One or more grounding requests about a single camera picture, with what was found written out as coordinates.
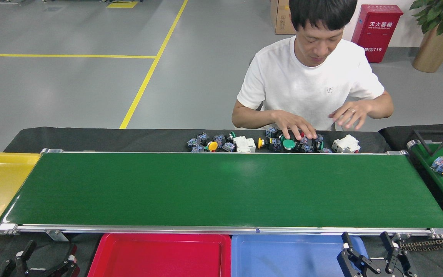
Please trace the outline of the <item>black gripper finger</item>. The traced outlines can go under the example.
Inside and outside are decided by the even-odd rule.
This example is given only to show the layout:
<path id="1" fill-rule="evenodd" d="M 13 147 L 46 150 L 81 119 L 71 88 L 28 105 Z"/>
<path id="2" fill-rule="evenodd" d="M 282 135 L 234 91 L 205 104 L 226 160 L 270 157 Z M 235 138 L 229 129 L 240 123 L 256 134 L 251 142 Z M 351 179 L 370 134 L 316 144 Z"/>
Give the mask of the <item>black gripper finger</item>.
<path id="1" fill-rule="evenodd" d="M 11 272 L 16 269 L 17 277 L 30 277 L 30 269 L 27 266 L 27 261 L 36 248 L 36 243 L 30 240 L 23 251 L 16 254 L 15 259 L 5 260 L 5 276 L 10 277 Z"/>
<path id="2" fill-rule="evenodd" d="M 343 250 L 337 255 L 337 260 L 345 277 L 367 277 L 368 273 L 376 277 L 381 274 L 378 265 L 353 248 L 348 232 L 343 232 L 341 238 Z"/>
<path id="3" fill-rule="evenodd" d="M 80 269 L 75 257 L 76 250 L 76 244 L 72 244 L 67 251 L 67 257 L 61 263 L 50 269 L 51 277 L 77 277 Z"/>
<path id="4" fill-rule="evenodd" d="M 387 232 L 382 232 L 380 238 L 387 250 L 387 256 L 385 258 L 386 267 L 383 272 L 386 273 L 388 277 L 396 277 L 394 270 L 396 268 L 396 263 L 399 261 L 403 269 L 403 277 L 406 275 L 408 277 L 413 276 L 413 265 L 410 262 L 410 254 L 407 250 L 403 250 L 398 244 L 395 244 L 389 237 Z"/>

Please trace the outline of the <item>person's right hand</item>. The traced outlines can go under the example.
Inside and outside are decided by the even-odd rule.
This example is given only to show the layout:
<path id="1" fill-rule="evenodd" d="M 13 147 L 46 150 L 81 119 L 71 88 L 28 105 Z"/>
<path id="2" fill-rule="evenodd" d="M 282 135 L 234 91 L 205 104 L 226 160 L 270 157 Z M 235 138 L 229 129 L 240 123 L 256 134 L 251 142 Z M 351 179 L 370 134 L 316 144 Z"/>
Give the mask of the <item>person's right hand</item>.
<path id="1" fill-rule="evenodd" d="M 290 131 L 298 140 L 302 138 L 301 133 L 310 139 L 317 137 L 315 128 L 303 117 L 278 109 L 272 111 L 272 118 L 287 139 L 290 138 Z"/>

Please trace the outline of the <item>person's left hand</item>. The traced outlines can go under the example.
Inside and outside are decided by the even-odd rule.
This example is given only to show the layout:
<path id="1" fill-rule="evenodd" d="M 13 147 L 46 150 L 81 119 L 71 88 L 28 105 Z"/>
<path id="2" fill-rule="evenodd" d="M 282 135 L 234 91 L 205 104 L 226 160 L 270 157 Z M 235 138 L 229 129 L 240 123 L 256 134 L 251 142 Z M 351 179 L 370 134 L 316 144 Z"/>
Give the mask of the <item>person's left hand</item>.
<path id="1" fill-rule="evenodd" d="M 372 111 L 371 100 L 345 102 L 341 107 L 329 114 L 335 124 L 344 131 L 358 131 L 364 125 L 368 113 Z"/>

